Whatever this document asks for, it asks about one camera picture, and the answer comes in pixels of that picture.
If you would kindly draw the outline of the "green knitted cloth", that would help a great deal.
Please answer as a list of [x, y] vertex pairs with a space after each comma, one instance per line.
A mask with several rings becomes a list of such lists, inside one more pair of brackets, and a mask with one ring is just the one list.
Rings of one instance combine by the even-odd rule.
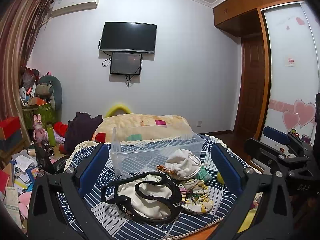
[[208, 173], [204, 166], [201, 166], [199, 172], [196, 174], [196, 178], [202, 181], [208, 181], [212, 178], [212, 176]]

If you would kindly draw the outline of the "white drawstring pouch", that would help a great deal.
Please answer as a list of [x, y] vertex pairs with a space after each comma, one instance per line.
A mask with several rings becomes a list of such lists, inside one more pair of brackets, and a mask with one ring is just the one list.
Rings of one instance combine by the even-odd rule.
[[164, 166], [178, 178], [190, 179], [200, 171], [202, 164], [191, 151], [180, 148], [169, 156]]

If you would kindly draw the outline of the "white bag with black straps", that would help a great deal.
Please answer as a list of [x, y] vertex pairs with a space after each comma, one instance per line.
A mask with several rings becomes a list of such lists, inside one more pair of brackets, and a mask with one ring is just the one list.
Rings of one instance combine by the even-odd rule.
[[156, 171], [111, 181], [101, 188], [100, 198], [137, 223], [168, 224], [182, 210], [179, 187], [170, 176]]

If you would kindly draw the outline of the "yellow green sponge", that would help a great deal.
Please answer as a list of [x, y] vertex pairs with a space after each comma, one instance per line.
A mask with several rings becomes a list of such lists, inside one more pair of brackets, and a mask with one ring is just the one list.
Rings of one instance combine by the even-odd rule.
[[218, 180], [218, 182], [219, 182], [220, 184], [222, 184], [222, 185], [225, 184], [225, 182], [224, 182], [224, 180], [223, 180], [220, 172], [217, 173], [217, 180]]

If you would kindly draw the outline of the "pink plush toy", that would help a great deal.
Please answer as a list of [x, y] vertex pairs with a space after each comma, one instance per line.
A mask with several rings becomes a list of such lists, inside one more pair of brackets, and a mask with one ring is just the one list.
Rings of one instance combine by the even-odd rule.
[[20, 194], [18, 197], [18, 208], [23, 218], [28, 218], [31, 191]]

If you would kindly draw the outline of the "colorful book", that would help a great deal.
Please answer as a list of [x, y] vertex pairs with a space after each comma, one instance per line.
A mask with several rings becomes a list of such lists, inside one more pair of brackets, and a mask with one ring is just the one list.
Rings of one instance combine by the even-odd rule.
[[39, 169], [37, 167], [30, 167], [26, 170], [26, 172], [31, 183], [34, 185]]

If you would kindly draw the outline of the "black flashlight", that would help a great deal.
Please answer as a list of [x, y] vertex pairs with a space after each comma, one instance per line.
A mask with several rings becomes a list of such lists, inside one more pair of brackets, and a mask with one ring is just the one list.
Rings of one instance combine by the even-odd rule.
[[52, 148], [52, 146], [50, 146], [50, 144], [46, 140], [42, 140], [41, 145], [44, 148], [44, 150], [49, 154], [49, 156], [55, 155], [54, 149]]

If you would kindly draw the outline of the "floral patterned cloth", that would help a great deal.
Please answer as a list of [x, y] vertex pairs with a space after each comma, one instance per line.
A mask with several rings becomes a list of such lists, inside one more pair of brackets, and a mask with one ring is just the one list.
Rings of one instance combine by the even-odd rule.
[[203, 180], [189, 179], [178, 185], [182, 195], [182, 208], [193, 214], [208, 213], [214, 206], [209, 197], [209, 187]]

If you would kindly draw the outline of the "blue patterned tablecloth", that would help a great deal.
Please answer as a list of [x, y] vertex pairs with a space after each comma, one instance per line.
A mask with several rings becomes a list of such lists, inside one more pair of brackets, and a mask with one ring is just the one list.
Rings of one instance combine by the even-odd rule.
[[[212, 226], [227, 215], [236, 195], [220, 183], [211, 155], [223, 141], [212, 136], [125, 142], [121, 175], [110, 157], [83, 197], [90, 213], [114, 239], [180, 239]], [[187, 175], [160, 171], [186, 149], [197, 168]]]

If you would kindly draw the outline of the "pink rabbit doll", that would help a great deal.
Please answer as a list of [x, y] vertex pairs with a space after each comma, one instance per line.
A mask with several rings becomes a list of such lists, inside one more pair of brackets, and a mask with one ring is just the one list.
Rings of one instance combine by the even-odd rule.
[[34, 140], [36, 142], [41, 142], [42, 140], [48, 141], [48, 135], [46, 130], [43, 128], [43, 123], [41, 120], [41, 115], [34, 114], [34, 123], [33, 123], [33, 128], [34, 128]]

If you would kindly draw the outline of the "green bottle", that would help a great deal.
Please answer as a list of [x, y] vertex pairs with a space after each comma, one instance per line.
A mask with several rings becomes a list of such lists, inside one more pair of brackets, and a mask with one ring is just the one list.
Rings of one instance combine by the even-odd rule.
[[47, 128], [47, 135], [48, 135], [49, 144], [50, 144], [50, 146], [54, 147], [54, 146], [56, 146], [56, 140], [55, 140], [53, 126], [52, 126], [52, 124], [48, 124], [46, 126], [46, 128]]

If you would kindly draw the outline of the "red cloth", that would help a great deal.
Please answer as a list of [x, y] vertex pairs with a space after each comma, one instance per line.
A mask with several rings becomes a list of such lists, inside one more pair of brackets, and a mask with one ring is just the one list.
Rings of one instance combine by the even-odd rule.
[[59, 121], [53, 125], [53, 128], [57, 135], [64, 138], [68, 129], [68, 125]]

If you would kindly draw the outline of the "dark purple garment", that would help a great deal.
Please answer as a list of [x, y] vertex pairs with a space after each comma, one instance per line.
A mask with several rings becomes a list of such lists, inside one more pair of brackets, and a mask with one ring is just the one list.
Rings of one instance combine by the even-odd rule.
[[91, 141], [97, 127], [103, 122], [103, 116], [91, 118], [88, 113], [76, 112], [75, 118], [69, 120], [65, 133], [64, 149], [67, 154], [72, 154], [81, 142]]

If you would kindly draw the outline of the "red box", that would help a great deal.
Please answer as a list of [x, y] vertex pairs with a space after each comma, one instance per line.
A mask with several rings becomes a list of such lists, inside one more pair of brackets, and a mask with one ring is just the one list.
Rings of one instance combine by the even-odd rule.
[[8, 140], [21, 127], [19, 117], [8, 117], [0, 122], [0, 139]]

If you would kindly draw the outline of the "clear plastic storage box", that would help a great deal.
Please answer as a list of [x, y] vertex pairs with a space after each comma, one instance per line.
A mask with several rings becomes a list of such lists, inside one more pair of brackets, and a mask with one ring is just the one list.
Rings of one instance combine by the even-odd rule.
[[154, 171], [156, 166], [164, 165], [169, 156], [180, 148], [199, 157], [204, 145], [204, 139], [194, 132], [164, 139], [134, 138], [135, 141], [122, 141], [116, 132], [112, 135], [110, 156], [114, 173], [121, 179]]

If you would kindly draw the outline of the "white sliding door with hearts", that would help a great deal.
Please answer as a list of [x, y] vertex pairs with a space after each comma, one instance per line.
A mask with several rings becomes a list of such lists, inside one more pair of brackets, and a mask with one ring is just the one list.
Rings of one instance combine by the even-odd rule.
[[263, 11], [270, 44], [271, 87], [265, 126], [315, 136], [319, 93], [319, 22], [304, 2]]

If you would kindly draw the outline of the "beige patchwork blanket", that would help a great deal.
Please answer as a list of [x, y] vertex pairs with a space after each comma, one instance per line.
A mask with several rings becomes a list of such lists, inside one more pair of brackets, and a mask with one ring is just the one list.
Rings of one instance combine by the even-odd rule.
[[103, 119], [92, 140], [111, 142], [113, 132], [122, 141], [154, 140], [192, 134], [192, 129], [184, 117], [178, 115], [120, 114]]

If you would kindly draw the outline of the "brown wooden wardrobe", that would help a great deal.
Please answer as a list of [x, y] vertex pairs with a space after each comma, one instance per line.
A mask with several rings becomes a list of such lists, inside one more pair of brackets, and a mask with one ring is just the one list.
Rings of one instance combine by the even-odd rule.
[[241, 87], [234, 134], [259, 139], [265, 123], [271, 87], [270, 45], [262, 10], [301, 0], [217, 0], [215, 27], [241, 39]]

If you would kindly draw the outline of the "grey green plush toy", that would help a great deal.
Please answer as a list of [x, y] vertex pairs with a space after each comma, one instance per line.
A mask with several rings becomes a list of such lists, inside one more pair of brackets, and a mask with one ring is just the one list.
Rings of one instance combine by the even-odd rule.
[[59, 111], [61, 109], [62, 86], [55, 76], [42, 76], [36, 86], [35, 95], [42, 99], [49, 99], [53, 110]]

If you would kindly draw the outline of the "striped curtain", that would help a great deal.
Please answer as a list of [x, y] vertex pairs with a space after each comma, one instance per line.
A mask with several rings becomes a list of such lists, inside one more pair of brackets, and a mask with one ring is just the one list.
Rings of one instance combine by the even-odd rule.
[[19, 117], [22, 137], [30, 142], [19, 94], [21, 70], [27, 66], [51, 0], [12, 0], [1, 16], [1, 120]]

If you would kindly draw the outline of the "white air conditioner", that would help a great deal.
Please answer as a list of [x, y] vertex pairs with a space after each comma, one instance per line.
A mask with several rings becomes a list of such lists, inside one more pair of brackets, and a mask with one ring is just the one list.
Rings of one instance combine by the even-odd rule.
[[57, 17], [73, 12], [97, 9], [99, 0], [55, 0], [51, 15]]

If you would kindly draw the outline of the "small wall monitor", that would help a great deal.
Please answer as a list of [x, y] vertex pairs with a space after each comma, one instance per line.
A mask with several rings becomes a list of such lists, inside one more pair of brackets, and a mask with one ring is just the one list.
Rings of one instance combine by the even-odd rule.
[[110, 74], [112, 75], [140, 75], [142, 54], [137, 53], [112, 53]]

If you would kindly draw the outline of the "black wall television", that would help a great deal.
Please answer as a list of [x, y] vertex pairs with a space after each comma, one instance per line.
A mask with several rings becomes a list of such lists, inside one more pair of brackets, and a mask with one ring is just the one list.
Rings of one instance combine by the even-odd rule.
[[154, 54], [156, 35], [156, 24], [105, 22], [100, 50]]

